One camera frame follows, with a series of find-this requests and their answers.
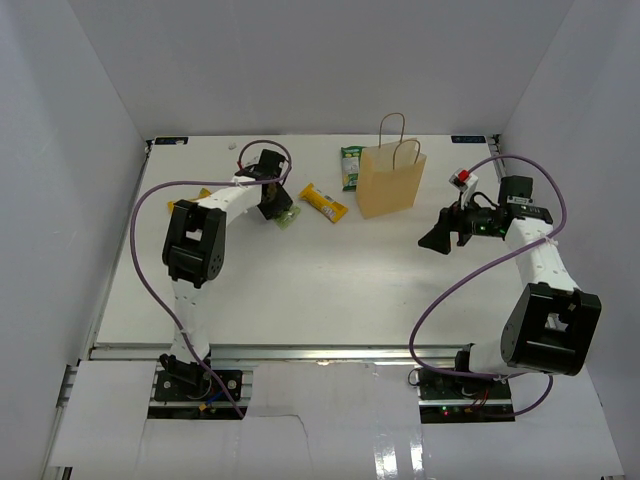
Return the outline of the light green square snack packet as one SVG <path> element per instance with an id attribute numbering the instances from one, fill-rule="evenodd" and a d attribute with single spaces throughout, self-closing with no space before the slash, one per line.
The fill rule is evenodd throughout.
<path id="1" fill-rule="evenodd" d="M 300 207 L 293 205 L 286 211 L 274 218 L 275 224 L 281 229 L 286 230 L 290 227 L 300 214 Z"/>

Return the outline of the yellow snack bar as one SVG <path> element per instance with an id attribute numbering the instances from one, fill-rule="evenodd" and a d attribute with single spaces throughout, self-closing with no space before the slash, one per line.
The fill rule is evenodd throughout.
<path id="1" fill-rule="evenodd" d="M 348 212 L 346 206 L 320 191 L 313 183 L 309 183 L 299 193 L 299 198 L 313 206 L 332 223 L 337 223 Z"/>

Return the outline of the yellow snack packet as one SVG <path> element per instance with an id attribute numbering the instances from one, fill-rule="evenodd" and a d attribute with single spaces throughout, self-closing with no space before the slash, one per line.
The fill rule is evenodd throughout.
<path id="1" fill-rule="evenodd" d="M 175 205 L 179 201 L 185 200 L 185 201 L 188 201 L 188 202 L 198 202 L 199 200 L 208 197 L 210 194 L 211 194 L 210 190 L 208 190 L 207 188 L 201 188 L 197 195 L 191 195 L 191 196 L 187 196 L 187 197 L 180 197 L 178 199 L 171 200 L 171 201 L 169 201 L 167 203 L 168 212 L 172 213 L 173 210 L 174 210 Z"/>

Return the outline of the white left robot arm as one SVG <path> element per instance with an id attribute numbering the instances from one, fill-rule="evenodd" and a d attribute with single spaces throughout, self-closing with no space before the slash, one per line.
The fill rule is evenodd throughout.
<path id="1" fill-rule="evenodd" d="M 179 200 L 173 207 L 162 261 L 173 288 L 174 338 L 160 364 L 181 394 L 192 400 L 213 391 L 206 370 L 210 341 L 197 299 L 222 271 L 227 227 L 250 209 L 267 220 L 290 210 L 293 200 L 283 177 L 290 167 L 288 154 L 264 149 L 256 163 L 238 167 L 230 185 L 199 200 Z"/>

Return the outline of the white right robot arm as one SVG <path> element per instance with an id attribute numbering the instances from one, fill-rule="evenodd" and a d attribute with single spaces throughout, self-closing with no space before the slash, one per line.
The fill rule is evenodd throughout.
<path id="1" fill-rule="evenodd" d="M 552 216 L 533 201 L 532 178 L 502 178 L 497 201 L 486 207 L 476 201 L 477 181 L 467 170 L 452 175 L 458 200 L 440 211 L 435 226 L 418 242 L 448 254 L 453 234 L 459 247 L 474 236 L 499 238 L 513 254 L 521 277 L 523 292 L 500 337 L 471 343 L 456 354 L 451 384 L 466 399 L 484 391 L 488 377 L 577 375 L 602 310 L 599 297 L 582 291 L 568 273 L 551 238 Z"/>

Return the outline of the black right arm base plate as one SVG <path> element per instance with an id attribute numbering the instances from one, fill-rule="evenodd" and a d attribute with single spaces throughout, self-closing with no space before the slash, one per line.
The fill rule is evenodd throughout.
<path id="1" fill-rule="evenodd" d="M 410 386 L 418 389 L 425 401 L 444 400 L 510 400 L 508 383 L 493 380 L 441 375 L 423 368 L 414 368 L 408 374 Z"/>

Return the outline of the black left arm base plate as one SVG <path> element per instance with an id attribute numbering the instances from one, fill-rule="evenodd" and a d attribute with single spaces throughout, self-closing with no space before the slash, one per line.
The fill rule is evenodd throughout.
<path id="1" fill-rule="evenodd" d="M 216 370 L 235 401 L 241 399 L 243 385 L 243 372 L 241 370 Z M 218 383 L 207 373 L 204 373 L 195 384 L 180 380 L 169 375 L 166 371 L 160 371 L 153 393 L 153 399 L 157 402 L 215 402 L 227 401 L 228 398 Z"/>

